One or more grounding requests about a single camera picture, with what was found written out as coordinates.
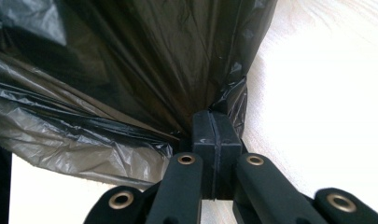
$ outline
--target wooden surface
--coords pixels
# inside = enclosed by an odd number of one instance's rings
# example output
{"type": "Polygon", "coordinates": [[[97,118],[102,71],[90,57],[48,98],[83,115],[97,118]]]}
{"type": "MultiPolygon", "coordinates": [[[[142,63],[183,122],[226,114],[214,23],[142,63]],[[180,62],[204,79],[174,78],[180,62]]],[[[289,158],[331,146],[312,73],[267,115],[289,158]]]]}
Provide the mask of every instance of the wooden surface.
{"type": "MultiPolygon", "coordinates": [[[[335,187],[378,212],[378,1],[279,0],[248,75],[244,141],[302,193],[335,187]]],[[[10,223],[79,223],[111,186],[14,158],[10,223]]],[[[234,223],[204,202],[203,223],[234,223]]]]}

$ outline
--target black garbage bag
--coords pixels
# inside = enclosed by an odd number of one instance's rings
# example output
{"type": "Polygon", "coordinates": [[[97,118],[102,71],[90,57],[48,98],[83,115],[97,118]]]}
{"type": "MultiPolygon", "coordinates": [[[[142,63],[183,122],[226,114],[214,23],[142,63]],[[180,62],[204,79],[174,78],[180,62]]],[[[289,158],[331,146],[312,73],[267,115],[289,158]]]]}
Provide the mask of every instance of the black garbage bag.
{"type": "Polygon", "coordinates": [[[228,114],[276,0],[0,1],[0,146],[59,173],[145,189],[189,138],[228,114]]]}

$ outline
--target plastic bag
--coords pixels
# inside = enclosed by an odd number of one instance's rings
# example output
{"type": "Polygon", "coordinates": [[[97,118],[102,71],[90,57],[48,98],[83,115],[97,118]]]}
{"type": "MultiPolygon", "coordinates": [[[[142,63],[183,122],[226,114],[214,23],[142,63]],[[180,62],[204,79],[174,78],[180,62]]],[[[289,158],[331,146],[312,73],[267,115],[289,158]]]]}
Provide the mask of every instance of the plastic bag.
{"type": "Polygon", "coordinates": [[[0,1],[0,145],[56,172],[145,188],[212,109],[245,123],[276,1],[0,1]]]}

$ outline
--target hole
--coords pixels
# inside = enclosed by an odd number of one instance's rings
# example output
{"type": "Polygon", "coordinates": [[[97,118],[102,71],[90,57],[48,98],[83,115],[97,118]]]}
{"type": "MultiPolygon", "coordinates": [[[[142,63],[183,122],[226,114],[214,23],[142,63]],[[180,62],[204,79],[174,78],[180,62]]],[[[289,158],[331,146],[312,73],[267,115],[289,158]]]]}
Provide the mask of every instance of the hole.
{"type": "Polygon", "coordinates": [[[113,209],[122,209],[133,203],[133,194],[128,190],[114,194],[109,200],[109,206],[113,209]]]}
{"type": "Polygon", "coordinates": [[[246,161],[252,165],[262,165],[264,163],[264,160],[258,156],[249,156],[246,161]]]}
{"type": "Polygon", "coordinates": [[[179,221],[175,217],[168,217],[163,221],[163,224],[179,224],[179,221]]]}
{"type": "Polygon", "coordinates": [[[184,155],[184,156],[181,156],[179,157],[179,159],[177,159],[181,164],[184,164],[184,165],[190,165],[190,164],[193,164],[195,162],[195,158],[190,156],[190,155],[184,155]]]}
{"type": "Polygon", "coordinates": [[[343,212],[353,213],[357,210],[357,206],[341,194],[331,193],[328,195],[327,200],[333,207],[343,212]]]}
{"type": "Polygon", "coordinates": [[[296,219],[296,224],[311,224],[311,222],[308,221],[308,220],[305,219],[305,218],[298,217],[298,218],[296,219]]]}

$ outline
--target metal grommet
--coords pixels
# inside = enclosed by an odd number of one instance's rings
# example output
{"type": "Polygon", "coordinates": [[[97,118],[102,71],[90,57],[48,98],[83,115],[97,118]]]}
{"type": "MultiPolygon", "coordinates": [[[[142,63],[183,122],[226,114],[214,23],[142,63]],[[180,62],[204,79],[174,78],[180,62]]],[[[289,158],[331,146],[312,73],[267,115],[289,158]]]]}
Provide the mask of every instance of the metal grommet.
{"type": "Polygon", "coordinates": [[[333,205],[333,207],[341,211],[353,213],[357,210],[357,206],[351,200],[342,196],[341,194],[331,193],[328,195],[327,199],[328,202],[333,205]],[[343,201],[344,204],[336,202],[336,199],[343,201]]]}
{"type": "Polygon", "coordinates": [[[193,164],[195,162],[195,158],[193,156],[190,156],[190,155],[183,155],[183,156],[179,157],[179,159],[177,159],[177,160],[183,165],[190,165],[190,164],[193,164]]]}
{"type": "Polygon", "coordinates": [[[264,164],[264,160],[258,156],[249,156],[246,158],[246,161],[252,165],[262,165],[264,164]]]}
{"type": "Polygon", "coordinates": [[[122,209],[128,207],[131,203],[133,203],[133,194],[128,190],[116,193],[109,200],[109,206],[113,209],[122,209]],[[118,202],[119,197],[123,197],[125,199],[124,202],[118,202]]]}

